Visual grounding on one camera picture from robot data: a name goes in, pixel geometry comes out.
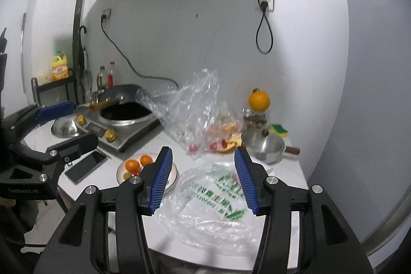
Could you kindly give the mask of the silver induction cooker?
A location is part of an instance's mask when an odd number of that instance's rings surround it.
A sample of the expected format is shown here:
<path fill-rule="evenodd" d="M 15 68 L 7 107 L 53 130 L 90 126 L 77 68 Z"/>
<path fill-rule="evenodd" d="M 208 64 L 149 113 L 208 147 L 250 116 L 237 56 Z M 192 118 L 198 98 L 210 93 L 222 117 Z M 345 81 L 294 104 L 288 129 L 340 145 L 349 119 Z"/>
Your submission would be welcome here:
<path fill-rule="evenodd" d="M 99 111 L 83 108 L 74 120 L 83 132 L 96 135 L 100 145 L 121 153 L 160 125 L 154 114 L 137 102 L 115 103 Z"/>

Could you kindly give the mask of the white wall socket right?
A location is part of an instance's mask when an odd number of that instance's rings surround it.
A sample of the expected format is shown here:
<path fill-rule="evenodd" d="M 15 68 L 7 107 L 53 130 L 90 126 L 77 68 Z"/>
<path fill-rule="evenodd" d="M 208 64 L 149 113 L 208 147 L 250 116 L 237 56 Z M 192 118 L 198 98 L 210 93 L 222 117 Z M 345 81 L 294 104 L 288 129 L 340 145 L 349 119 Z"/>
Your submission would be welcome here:
<path fill-rule="evenodd" d="M 272 13 L 274 11 L 275 0 L 257 0 L 257 4 L 260 10 Z"/>

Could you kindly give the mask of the oil bottle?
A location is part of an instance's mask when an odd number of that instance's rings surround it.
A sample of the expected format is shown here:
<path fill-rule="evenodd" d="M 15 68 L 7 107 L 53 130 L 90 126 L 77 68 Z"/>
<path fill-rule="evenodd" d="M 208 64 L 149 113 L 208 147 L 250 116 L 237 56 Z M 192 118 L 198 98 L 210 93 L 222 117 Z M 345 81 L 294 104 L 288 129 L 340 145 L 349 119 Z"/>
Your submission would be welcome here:
<path fill-rule="evenodd" d="M 103 92 L 107 88 L 107 71 L 104 65 L 100 66 L 100 71 L 98 72 L 96 83 L 98 92 Z"/>

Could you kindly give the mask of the yellow detergent bottle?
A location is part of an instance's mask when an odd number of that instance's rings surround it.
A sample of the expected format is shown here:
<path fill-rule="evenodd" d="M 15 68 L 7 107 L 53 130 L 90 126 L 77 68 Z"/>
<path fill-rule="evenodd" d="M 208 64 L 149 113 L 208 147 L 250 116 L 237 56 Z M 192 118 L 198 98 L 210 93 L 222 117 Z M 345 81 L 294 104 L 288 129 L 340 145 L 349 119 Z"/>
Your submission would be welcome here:
<path fill-rule="evenodd" d="M 52 79 L 59 81 L 70 76 L 68 68 L 68 57 L 64 51 L 56 51 L 51 59 Z"/>

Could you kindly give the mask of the white wall socket left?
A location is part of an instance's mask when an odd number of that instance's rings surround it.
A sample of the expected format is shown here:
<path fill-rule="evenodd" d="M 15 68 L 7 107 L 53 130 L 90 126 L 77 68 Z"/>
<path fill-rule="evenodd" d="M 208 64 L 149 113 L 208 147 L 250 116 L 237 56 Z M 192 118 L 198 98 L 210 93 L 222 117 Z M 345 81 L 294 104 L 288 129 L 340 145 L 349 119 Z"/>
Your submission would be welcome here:
<path fill-rule="evenodd" d="M 111 16 L 111 8 L 106 8 L 102 11 L 101 20 L 108 20 Z"/>

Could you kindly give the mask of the white wall socket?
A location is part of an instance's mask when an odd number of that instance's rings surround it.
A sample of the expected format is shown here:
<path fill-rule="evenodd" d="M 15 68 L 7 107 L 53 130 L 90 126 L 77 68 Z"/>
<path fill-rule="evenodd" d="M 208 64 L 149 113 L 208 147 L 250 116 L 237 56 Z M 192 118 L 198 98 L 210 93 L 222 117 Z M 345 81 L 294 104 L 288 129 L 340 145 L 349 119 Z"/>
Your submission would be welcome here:
<path fill-rule="evenodd" d="M 257 0 L 257 4 L 260 10 L 272 13 L 274 11 L 275 0 Z"/>
<path fill-rule="evenodd" d="M 101 20 L 108 20 L 111 16 L 111 8 L 106 8 L 102 11 Z"/>

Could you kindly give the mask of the small steel saucepan with lid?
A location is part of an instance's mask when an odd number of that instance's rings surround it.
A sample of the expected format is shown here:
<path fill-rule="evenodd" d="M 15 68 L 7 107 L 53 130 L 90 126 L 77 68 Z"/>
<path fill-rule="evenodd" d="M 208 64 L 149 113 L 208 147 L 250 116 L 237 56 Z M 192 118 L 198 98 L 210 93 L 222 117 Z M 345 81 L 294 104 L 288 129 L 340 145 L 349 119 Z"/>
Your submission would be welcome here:
<path fill-rule="evenodd" d="M 268 129 L 247 129 L 242 133 L 241 140 L 249 156 L 267 164 L 278 163 L 284 155 L 300 154 L 299 148 L 287 146 L 281 137 Z"/>

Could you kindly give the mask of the red label bottle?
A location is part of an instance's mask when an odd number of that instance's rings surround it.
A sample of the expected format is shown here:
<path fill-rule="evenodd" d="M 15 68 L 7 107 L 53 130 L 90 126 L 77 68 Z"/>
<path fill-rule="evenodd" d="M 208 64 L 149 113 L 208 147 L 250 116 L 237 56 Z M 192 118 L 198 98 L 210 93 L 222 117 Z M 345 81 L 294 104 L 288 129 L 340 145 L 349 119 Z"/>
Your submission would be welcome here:
<path fill-rule="evenodd" d="M 111 61 L 107 70 L 107 87 L 111 88 L 119 84 L 119 75 L 116 63 Z"/>

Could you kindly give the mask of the large orange on box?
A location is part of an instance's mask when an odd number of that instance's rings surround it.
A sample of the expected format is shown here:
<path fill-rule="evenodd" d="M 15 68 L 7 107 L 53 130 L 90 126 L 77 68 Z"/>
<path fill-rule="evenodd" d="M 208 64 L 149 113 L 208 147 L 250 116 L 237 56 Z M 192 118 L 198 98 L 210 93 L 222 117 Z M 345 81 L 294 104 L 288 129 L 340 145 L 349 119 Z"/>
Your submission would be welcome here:
<path fill-rule="evenodd" d="M 270 107 L 270 97 L 266 92 L 255 88 L 248 98 L 248 104 L 252 110 L 262 113 Z"/>

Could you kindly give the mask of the black smartphone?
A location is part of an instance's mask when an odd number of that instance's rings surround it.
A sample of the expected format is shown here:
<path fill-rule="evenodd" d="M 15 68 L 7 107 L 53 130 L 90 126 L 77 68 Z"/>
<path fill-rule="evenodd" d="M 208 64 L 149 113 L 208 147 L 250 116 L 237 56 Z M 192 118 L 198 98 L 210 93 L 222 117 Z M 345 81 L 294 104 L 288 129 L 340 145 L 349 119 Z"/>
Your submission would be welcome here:
<path fill-rule="evenodd" d="M 65 172 L 65 176 L 73 182 L 73 184 L 78 184 L 108 159 L 109 157 L 106 154 L 95 150 Z"/>

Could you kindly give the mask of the white round plate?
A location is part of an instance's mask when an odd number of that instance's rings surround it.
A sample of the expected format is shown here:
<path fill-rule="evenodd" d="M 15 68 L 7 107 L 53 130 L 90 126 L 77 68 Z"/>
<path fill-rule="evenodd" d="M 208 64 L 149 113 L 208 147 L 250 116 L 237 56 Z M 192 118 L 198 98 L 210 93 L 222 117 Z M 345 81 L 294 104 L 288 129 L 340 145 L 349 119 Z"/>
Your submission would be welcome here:
<path fill-rule="evenodd" d="M 153 163 L 156 158 L 157 154 L 154 152 L 143 152 L 125 159 L 116 171 L 117 182 L 122 184 L 122 182 L 128 180 L 129 178 L 140 175 L 143 168 L 149 164 L 148 160 L 151 159 L 151 162 Z M 175 186 L 177 180 L 178 170 L 175 164 L 173 164 L 166 182 L 166 193 L 168 193 Z"/>

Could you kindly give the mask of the yellow green sponge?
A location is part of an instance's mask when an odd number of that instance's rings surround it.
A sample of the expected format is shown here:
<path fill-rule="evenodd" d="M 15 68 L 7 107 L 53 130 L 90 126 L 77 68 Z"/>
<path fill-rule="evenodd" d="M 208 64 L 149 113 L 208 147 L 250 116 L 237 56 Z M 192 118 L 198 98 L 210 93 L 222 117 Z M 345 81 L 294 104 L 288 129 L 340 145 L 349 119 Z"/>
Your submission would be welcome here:
<path fill-rule="evenodd" d="M 288 131 L 282 127 L 282 125 L 271 124 L 269 131 L 280 138 L 286 138 L 288 136 Z"/>

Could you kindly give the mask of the clear box of chestnuts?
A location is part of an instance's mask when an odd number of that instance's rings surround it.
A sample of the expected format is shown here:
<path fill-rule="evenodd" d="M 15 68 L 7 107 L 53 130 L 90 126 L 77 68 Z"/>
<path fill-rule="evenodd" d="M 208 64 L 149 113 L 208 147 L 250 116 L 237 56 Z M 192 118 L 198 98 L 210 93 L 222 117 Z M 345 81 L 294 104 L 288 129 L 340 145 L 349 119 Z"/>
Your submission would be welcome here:
<path fill-rule="evenodd" d="M 267 127 L 269 112 L 258 112 L 251 108 L 243 108 L 243 120 L 247 129 L 263 129 Z"/>

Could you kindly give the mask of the black umbrella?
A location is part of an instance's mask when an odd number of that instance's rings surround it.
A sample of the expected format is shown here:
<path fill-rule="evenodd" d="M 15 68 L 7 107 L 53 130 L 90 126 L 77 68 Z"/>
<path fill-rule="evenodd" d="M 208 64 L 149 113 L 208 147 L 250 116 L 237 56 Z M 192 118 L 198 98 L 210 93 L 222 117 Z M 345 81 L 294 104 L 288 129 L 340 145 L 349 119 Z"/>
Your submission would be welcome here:
<path fill-rule="evenodd" d="M 88 70 L 88 55 L 83 45 L 83 36 L 87 33 L 87 28 L 82 23 L 83 3 L 84 0 L 75 1 L 72 31 L 72 73 L 78 105 L 88 103 L 92 95 L 92 76 Z"/>

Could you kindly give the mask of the clear crumpled plastic bag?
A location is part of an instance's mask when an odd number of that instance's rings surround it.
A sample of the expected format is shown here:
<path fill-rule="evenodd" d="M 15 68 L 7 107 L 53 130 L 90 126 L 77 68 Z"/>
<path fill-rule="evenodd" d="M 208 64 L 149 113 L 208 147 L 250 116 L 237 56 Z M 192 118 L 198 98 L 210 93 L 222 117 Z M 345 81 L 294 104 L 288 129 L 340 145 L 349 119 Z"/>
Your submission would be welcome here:
<path fill-rule="evenodd" d="M 211 152 L 207 130 L 219 122 L 240 122 L 234 108 L 219 96 L 220 80 L 215 70 L 202 69 L 181 88 L 148 93 L 139 89 L 134 97 L 160 121 L 165 132 L 190 156 L 199 158 Z"/>

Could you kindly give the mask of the grey door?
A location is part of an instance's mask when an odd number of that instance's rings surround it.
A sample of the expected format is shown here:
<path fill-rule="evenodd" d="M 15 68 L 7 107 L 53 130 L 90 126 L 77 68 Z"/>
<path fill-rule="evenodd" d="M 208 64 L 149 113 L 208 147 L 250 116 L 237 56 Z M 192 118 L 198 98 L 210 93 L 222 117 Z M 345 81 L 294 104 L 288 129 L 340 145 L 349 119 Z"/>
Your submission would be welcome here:
<path fill-rule="evenodd" d="M 348 0 L 348 14 L 339 110 L 309 183 L 373 255 L 410 224 L 410 0 Z"/>

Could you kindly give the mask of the orange peel pieces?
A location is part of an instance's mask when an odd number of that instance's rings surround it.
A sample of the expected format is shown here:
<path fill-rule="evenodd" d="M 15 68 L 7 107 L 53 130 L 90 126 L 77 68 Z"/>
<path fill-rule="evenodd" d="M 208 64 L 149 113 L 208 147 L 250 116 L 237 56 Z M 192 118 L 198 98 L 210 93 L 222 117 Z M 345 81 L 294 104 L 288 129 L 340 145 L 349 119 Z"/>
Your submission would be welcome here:
<path fill-rule="evenodd" d="M 240 122 L 219 122 L 207 130 L 207 144 L 211 152 L 228 153 L 242 146 L 243 126 Z"/>

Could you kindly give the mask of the mandarin orange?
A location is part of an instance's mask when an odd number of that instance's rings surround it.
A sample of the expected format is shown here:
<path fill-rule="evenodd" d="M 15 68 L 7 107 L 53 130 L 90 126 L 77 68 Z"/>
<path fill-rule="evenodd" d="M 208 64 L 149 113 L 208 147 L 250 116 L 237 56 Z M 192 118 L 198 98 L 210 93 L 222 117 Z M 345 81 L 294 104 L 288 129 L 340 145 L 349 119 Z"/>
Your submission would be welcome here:
<path fill-rule="evenodd" d="M 136 169 L 141 168 L 139 161 L 134 160 L 134 159 L 129 159 L 125 162 L 125 169 L 131 173 L 132 175 L 134 175 L 134 171 Z"/>
<path fill-rule="evenodd" d="M 153 158 L 150 155 L 144 154 L 140 157 L 139 162 L 142 165 L 142 167 L 145 167 L 153 163 Z"/>

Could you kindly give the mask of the printed flat plastic bag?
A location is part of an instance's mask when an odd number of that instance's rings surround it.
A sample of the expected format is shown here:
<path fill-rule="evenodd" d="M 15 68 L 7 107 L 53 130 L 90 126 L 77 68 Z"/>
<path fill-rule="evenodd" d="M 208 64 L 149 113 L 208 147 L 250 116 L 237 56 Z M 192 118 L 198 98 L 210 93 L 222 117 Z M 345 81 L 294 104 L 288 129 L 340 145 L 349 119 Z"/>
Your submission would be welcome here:
<path fill-rule="evenodd" d="M 229 256 L 255 254 L 263 230 L 232 162 L 207 162 L 182 173 L 155 215 L 180 242 Z"/>

